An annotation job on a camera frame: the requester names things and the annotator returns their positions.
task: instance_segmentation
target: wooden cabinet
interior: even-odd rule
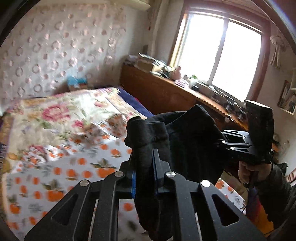
[[[214,118],[220,130],[247,130],[246,123],[239,122],[234,115],[228,115],[222,106],[210,98],[179,87],[171,80],[123,65],[120,84],[125,91],[137,98],[155,115],[171,111],[186,111],[195,104],[200,104]]]

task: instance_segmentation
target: hand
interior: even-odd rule
[[[249,183],[251,171],[258,171],[257,182],[264,181],[271,172],[271,164],[262,163],[251,166],[245,162],[239,161],[239,179],[242,183]]]

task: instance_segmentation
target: window frame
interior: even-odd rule
[[[257,68],[248,95],[246,97],[246,99],[248,100],[256,101],[263,85],[265,73],[268,66],[270,53],[270,22],[255,13],[249,12],[245,9],[237,8],[232,5],[206,1],[191,2],[191,0],[187,0],[184,2],[183,9],[181,11],[181,17],[179,19],[177,32],[173,41],[173,46],[168,61],[169,66],[171,67],[175,67],[176,63],[180,59],[180,50],[183,49],[183,46],[185,44],[185,37],[188,33],[190,16],[194,13],[224,19],[223,34],[216,54],[215,63],[209,81],[207,83],[208,85],[212,85],[212,81],[214,79],[219,60],[221,58],[227,26],[229,22],[240,24],[261,34],[261,49],[259,53]],[[239,101],[234,96],[218,88],[217,86],[214,87],[217,90],[224,92],[230,98],[234,99],[239,105],[243,105],[243,102]]]

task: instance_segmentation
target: garment sleeve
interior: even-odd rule
[[[278,228],[287,218],[296,202],[296,185],[291,185],[284,178],[276,165],[266,180],[256,185],[259,199],[267,214],[268,220]]]

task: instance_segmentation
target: bed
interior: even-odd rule
[[[21,100],[8,109],[0,130],[2,214],[16,237],[28,231],[80,180],[104,179],[128,160],[126,123],[152,116],[122,89],[79,90]],[[238,208],[243,198],[220,179]],[[150,240],[132,200],[120,200],[118,240]]]

